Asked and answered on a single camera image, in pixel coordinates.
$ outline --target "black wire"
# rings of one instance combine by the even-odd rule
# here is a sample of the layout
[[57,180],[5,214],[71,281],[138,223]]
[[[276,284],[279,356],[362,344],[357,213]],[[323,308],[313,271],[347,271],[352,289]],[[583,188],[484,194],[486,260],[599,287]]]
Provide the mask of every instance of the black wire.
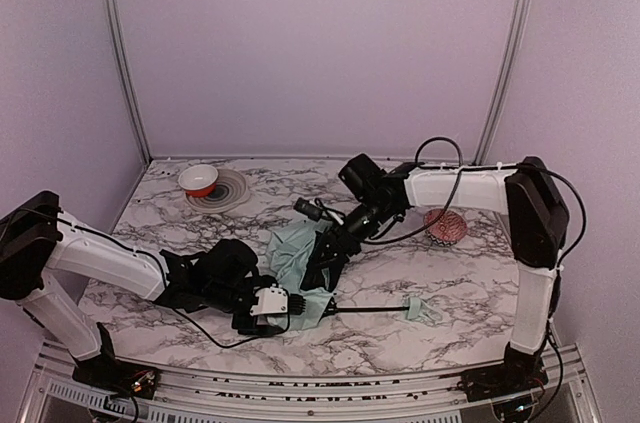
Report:
[[580,213],[581,213],[581,218],[582,218],[582,226],[580,228],[580,233],[578,234],[578,236],[576,237],[576,239],[574,240],[574,242],[569,246],[569,248],[567,248],[566,251],[564,251],[562,253],[562,256],[560,256],[560,259],[558,260],[557,265],[559,266],[560,263],[562,263],[562,261],[567,257],[567,255],[569,255],[569,253],[571,253],[577,246],[578,244],[582,241],[582,239],[584,238],[584,235],[587,232],[587,208],[584,204],[584,201],[582,201],[582,197],[580,196],[580,193],[578,193],[578,190],[576,189],[575,186],[573,186],[573,184],[564,176],[560,175],[559,173],[556,173],[555,171],[551,171],[548,170],[547,168],[540,168],[537,166],[533,166],[533,165],[527,165],[527,164],[523,164],[523,163],[517,163],[514,165],[503,165],[501,167],[498,166],[472,166],[472,167],[465,167],[465,168],[461,168],[460,171],[464,171],[464,172],[479,172],[479,171],[486,171],[486,170],[523,170],[523,171],[537,171],[538,173],[543,173],[545,175],[551,176],[552,178],[555,178],[559,181],[561,181],[567,188],[569,188],[569,190],[571,191],[571,193],[573,193],[573,196],[575,197],[576,201],[578,202],[578,206],[580,207]]
[[433,138],[429,138],[428,140],[424,141],[416,150],[416,156],[413,159],[416,167],[423,168],[424,165],[419,161],[420,153],[422,153],[422,150],[424,150],[425,147],[427,147],[431,143],[435,143],[436,141],[444,141],[445,143],[449,143],[451,146],[453,146],[456,150],[456,153],[458,154],[458,166],[462,166],[464,164],[464,159],[462,158],[462,150],[460,149],[460,145],[458,145],[456,141],[446,136],[434,136]]
[[[249,343],[250,341],[259,340],[259,339],[262,339],[262,338],[268,338],[268,337],[265,337],[265,336],[252,336],[250,338],[245,338],[244,340],[236,341],[235,343],[232,343],[230,345],[224,345],[224,344],[219,343],[218,341],[216,341],[216,339],[213,336],[211,336],[207,330],[205,330],[202,326],[200,326],[193,318],[185,315],[184,313],[176,310],[175,308],[173,309],[173,311],[175,313],[177,313],[178,315],[180,315],[185,320],[187,320],[193,326],[195,326],[198,330],[200,330],[200,332],[211,343],[216,345],[218,348],[222,348],[223,350],[230,350],[231,348],[235,348],[236,346],[240,346],[240,345],[243,345],[245,343]],[[272,335],[272,336],[277,336],[277,335],[281,335],[283,333],[286,333],[287,331],[289,331],[290,326],[291,326],[291,315],[287,312],[287,325],[285,326],[284,329],[282,329],[282,331],[280,331],[280,332],[278,332],[278,333],[276,333],[275,335]]]
[[542,408],[540,408],[540,411],[538,411],[535,415],[533,415],[532,418],[529,418],[529,422],[537,420],[540,417],[540,415],[542,415],[542,413],[544,413],[546,409],[549,408],[549,406],[551,406],[551,403],[553,403],[555,398],[558,396],[558,393],[560,393],[560,388],[562,387],[562,380],[564,378],[564,362],[562,361],[562,356],[560,355],[560,350],[558,349],[558,345],[554,341],[552,341],[550,334],[551,332],[549,331],[549,333],[547,333],[547,341],[549,342],[549,345],[551,346],[551,348],[553,348],[553,351],[558,357],[558,363],[560,364],[560,377],[558,378],[558,386],[556,386],[556,389],[553,392],[553,395],[551,395],[551,397],[547,400],[545,405]]
[[[438,167],[438,166],[423,167],[423,169],[440,169],[440,167]],[[582,217],[582,226],[580,228],[580,233],[578,234],[578,236],[576,237],[574,242],[569,246],[569,248],[567,248],[566,251],[564,251],[562,253],[560,258],[558,259],[557,265],[559,266],[562,263],[562,261],[567,257],[567,255],[569,255],[569,253],[571,253],[578,246],[578,244],[584,238],[585,233],[587,232],[587,209],[585,207],[584,201],[582,201],[582,197],[580,196],[580,193],[578,193],[578,190],[575,188],[575,186],[573,186],[573,184],[567,178],[565,178],[564,176],[560,175],[559,173],[556,173],[555,171],[548,170],[547,168],[540,168],[540,167],[537,167],[537,166],[527,165],[527,164],[523,164],[523,163],[517,163],[517,164],[514,164],[514,165],[503,165],[503,166],[500,166],[500,167],[494,165],[494,166],[469,166],[469,167],[457,168],[458,176],[456,177],[456,181],[455,181],[455,183],[453,185],[453,189],[451,190],[451,193],[449,194],[449,198],[447,199],[447,202],[445,203],[445,206],[444,206],[443,210],[436,217],[436,219],[434,219],[430,223],[427,223],[427,224],[423,225],[422,227],[418,228],[417,230],[414,230],[414,231],[412,231],[410,233],[407,233],[406,235],[399,236],[397,238],[393,238],[391,240],[385,240],[385,241],[369,241],[369,240],[365,240],[362,243],[367,244],[367,245],[386,245],[386,244],[390,244],[390,243],[397,243],[399,241],[403,241],[403,240],[406,240],[408,238],[411,238],[412,236],[415,236],[418,233],[422,233],[423,231],[425,231],[426,229],[430,228],[432,225],[437,223],[438,220],[440,218],[442,218],[444,213],[447,211],[447,209],[449,208],[449,205],[451,204],[451,201],[453,200],[453,197],[455,196],[455,192],[458,189],[458,186],[460,184],[460,178],[461,178],[463,172],[464,173],[474,173],[474,172],[480,172],[480,171],[496,171],[496,170],[523,170],[523,171],[536,171],[538,173],[543,173],[545,175],[551,176],[552,178],[555,178],[555,179],[561,181],[567,188],[569,188],[571,193],[573,193],[573,196],[575,197],[576,201],[578,202],[578,206],[580,207],[580,213],[581,213],[581,217]]]
[[175,308],[173,309],[173,311],[175,313],[177,313],[179,316],[181,316],[182,318],[184,318],[185,320],[187,320],[189,323],[191,323],[193,326],[195,326],[198,330],[200,330],[200,332],[207,337],[207,339],[213,343],[214,345],[216,345],[218,348],[222,348],[223,350],[229,350],[231,348],[235,348],[236,346],[240,346],[243,345],[245,343],[249,343],[250,341],[254,341],[254,340],[258,340],[260,339],[259,336],[252,336],[251,338],[245,338],[244,340],[240,340],[240,341],[236,341],[235,343],[232,343],[230,345],[224,345],[222,343],[219,343],[218,341],[216,341],[216,339],[211,336],[209,334],[209,332],[207,330],[205,330],[204,328],[202,328],[202,326],[200,326],[193,318],[191,318],[190,316],[185,315],[184,313],[176,310]]
[[346,213],[344,213],[344,212],[342,212],[340,210],[336,210],[335,208],[331,208],[330,206],[325,205],[324,201],[322,201],[322,199],[320,199],[320,198],[315,198],[313,200],[313,202],[315,203],[315,205],[318,208],[320,208],[322,210],[323,213],[326,213],[327,215],[329,215],[329,221],[334,221],[333,218],[331,218],[331,215],[329,214],[329,212],[337,214],[343,220],[347,217]]
[[135,409],[135,413],[133,414],[133,420],[131,420],[131,423],[138,423],[138,418],[140,417],[140,407],[138,406],[138,400],[133,395],[129,395],[129,398],[131,398],[131,403],[133,403],[133,407]]
[[40,216],[42,218],[45,218],[45,219],[47,219],[49,221],[58,221],[58,222],[60,222],[62,224],[65,224],[65,225],[69,226],[72,230],[73,229],[77,229],[77,230],[83,231],[85,233],[90,233],[92,235],[99,236],[100,238],[104,238],[105,240],[110,241],[114,245],[116,245],[116,246],[122,248],[123,250],[130,252],[130,253],[134,253],[134,254],[135,253],[139,253],[141,255],[148,256],[158,266],[158,269],[160,270],[160,275],[162,276],[162,284],[164,285],[165,289],[167,288],[167,277],[166,277],[166,275],[164,273],[164,269],[162,268],[160,260],[158,260],[158,258],[156,258],[155,255],[153,255],[152,253],[149,253],[148,251],[144,251],[144,250],[134,251],[133,248],[129,248],[128,246],[126,246],[126,245],[122,244],[120,241],[118,241],[116,238],[113,238],[113,237],[111,237],[109,235],[106,235],[106,234],[101,233],[99,231],[93,230],[91,228],[87,228],[87,227],[80,226],[80,225],[74,225],[73,223],[71,223],[71,222],[69,222],[67,220],[63,220],[62,218],[58,218],[56,216],[47,215],[47,214],[42,213],[40,211],[32,210],[31,208],[21,207],[21,208],[17,208],[16,210],[14,210],[11,213],[11,216],[9,216],[9,220],[7,222],[7,226],[4,227],[4,229],[2,230],[2,235],[0,236],[0,248],[2,248],[2,246],[1,246],[2,240],[4,239],[9,226],[11,225],[11,223],[13,223],[13,220],[15,219],[15,216],[20,212],[33,213],[34,215],[38,215],[38,216]]
[[335,311],[335,313],[386,313],[389,311],[407,311],[408,309],[408,306],[338,306],[332,311]]
[[[127,390],[118,385],[114,385],[113,387],[131,400],[131,403],[133,403],[133,420],[131,420],[131,423],[138,423],[138,419],[140,418],[140,406],[138,405],[138,399],[133,395],[131,390]],[[120,396],[120,394],[116,393],[115,395],[111,395],[110,398],[119,398]]]
[[398,243],[400,241],[404,241],[404,240],[407,240],[407,239],[409,239],[409,238],[411,238],[413,236],[416,236],[418,233],[422,233],[423,231],[431,228],[433,225],[438,223],[438,221],[440,221],[440,219],[444,216],[444,214],[449,209],[449,206],[451,206],[451,202],[453,201],[453,198],[456,195],[456,191],[458,190],[458,186],[460,186],[460,180],[462,178],[462,171],[461,170],[462,170],[462,168],[460,168],[460,171],[458,172],[458,175],[456,176],[456,181],[453,184],[453,188],[451,188],[451,193],[449,193],[449,198],[447,198],[447,202],[444,204],[444,207],[442,208],[442,211],[440,211],[440,213],[438,214],[438,216],[436,216],[435,219],[433,219],[429,223],[425,223],[424,225],[422,225],[417,230],[414,230],[414,231],[412,231],[410,233],[407,233],[406,235],[398,236],[397,238],[391,238],[390,240],[384,240],[384,241],[363,240],[363,241],[361,241],[361,243],[363,243],[365,245],[371,245],[371,246],[382,246],[382,245],[389,245],[391,243]]

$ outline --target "lavender backdrop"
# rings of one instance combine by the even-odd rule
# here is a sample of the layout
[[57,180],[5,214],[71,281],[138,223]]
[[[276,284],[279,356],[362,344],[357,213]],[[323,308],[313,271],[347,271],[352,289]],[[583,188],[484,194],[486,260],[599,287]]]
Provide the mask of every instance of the lavender backdrop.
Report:
[[578,342],[606,422],[640,414],[639,138],[640,0],[533,0],[491,159],[537,154],[584,197],[589,232],[556,326]]
[[[48,188],[106,229],[142,169],[101,1],[0,0],[0,215]],[[0,301],[0,421],[15,421],[41,338]]]
[[514,2],[118,1],[156,155],[406,156],[446,134],[469,158]]

